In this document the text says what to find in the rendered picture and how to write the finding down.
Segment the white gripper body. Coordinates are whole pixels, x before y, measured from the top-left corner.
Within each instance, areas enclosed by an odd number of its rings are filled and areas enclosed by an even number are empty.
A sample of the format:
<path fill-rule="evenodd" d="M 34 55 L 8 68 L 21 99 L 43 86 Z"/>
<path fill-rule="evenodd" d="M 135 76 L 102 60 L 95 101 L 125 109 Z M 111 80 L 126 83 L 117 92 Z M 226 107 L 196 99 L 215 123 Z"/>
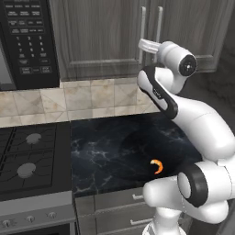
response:
<path fill-rule="evenodd" d="M 147 39 L 140 39 L 139 41 L 139 48 L 148 53 L 156 53 L 160 47 L 160 43 L 147 40 Z"/>

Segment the grey wood cabinet door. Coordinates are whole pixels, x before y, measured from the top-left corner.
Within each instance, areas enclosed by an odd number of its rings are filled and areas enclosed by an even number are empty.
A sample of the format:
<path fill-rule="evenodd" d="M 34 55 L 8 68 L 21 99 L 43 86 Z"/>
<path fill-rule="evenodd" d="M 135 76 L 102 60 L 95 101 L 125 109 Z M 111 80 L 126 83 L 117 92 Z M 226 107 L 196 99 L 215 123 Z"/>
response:
<path fill-rule="evenodd" d="M 147 38 L 156 40 L 158 6 L 162 6 L 160 42 L 172 41 L 190 50 L 199 73 L 212 73 L 235 7 L 235 0 L 150 0 Z"/>
<path fill-rule="evenodd" d="M 149 0 L 50 0 L 63 82 L 135 76 Z"/>

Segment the orange raw shrimp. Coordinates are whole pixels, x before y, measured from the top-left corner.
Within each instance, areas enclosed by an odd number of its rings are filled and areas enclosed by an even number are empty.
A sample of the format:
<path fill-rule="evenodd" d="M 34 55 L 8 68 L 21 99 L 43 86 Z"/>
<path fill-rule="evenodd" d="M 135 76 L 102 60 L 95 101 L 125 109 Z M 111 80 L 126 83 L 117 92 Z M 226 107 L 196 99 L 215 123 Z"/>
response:
<path fill-rule="evenodd" d="M 151 165 L 157 165 L 158 166 L 158 170 L 154 172 L 154 174 L 158 174 L 161 173 L 163 170 L 163 165 L 162 162 L 156 159 L 151 160 Z"/>

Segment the black microwave oven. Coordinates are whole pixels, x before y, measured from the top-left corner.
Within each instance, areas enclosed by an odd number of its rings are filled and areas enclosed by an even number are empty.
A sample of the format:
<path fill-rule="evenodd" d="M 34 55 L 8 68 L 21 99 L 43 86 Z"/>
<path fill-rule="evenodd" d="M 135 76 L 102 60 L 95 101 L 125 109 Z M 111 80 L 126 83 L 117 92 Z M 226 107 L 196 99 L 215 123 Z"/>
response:
<path fill-rule="evenodd" d="M 0 91 L 59 85 L 49 0 L 0 0 Z"/>

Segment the grey drawer front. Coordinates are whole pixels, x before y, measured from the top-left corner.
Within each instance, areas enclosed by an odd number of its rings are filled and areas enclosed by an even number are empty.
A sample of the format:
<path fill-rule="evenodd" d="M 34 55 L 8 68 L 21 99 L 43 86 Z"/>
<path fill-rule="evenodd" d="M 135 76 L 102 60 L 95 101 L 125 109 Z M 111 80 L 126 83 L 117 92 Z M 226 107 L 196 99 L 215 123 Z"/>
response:
<path fill-rule="evenodd" d="M 132 226 L 130 220 L 153 218 L 155 208 L 140 203 L 131 207 L 120 207 L 96 215 L 96 230 L 98 235 L 110 235 L 132 229 L 143 229 L 148 223 Z"/>
<path fill-rule="evenodd" d="M 95 195 L 95 210 L 104 210 L 114 207 L 134 205 L 136 203 L 143 202 L 143 199 L 134 200 L 132 198 L 133 194 L 142 196 L 142 188 L 132 188 L 101 195 Z"/>

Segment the black and silver stove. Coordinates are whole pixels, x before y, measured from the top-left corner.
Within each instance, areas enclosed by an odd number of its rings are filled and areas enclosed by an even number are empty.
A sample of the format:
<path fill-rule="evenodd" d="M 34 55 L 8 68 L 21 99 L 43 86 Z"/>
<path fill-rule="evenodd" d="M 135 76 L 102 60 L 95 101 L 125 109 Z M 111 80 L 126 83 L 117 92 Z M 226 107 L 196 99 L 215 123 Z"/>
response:
<path fill-rule="evenodd" d="M 69 122 L 0 128 L 0 235 L 77 235 L 70 155 Z"/>

